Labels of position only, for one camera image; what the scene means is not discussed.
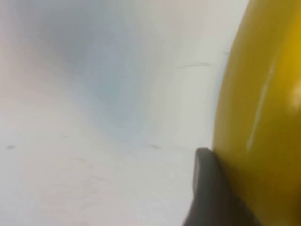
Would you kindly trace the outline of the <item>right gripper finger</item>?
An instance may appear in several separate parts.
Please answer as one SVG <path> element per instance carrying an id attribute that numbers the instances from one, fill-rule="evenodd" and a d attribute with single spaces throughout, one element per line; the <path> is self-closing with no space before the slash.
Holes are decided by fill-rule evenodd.
<path id="1" fill-rule="evenodd" d="M 193 200 L 185 226 L 260 226 L 230 188 L 217 156 L 208 148 L 195 152 Z"/>

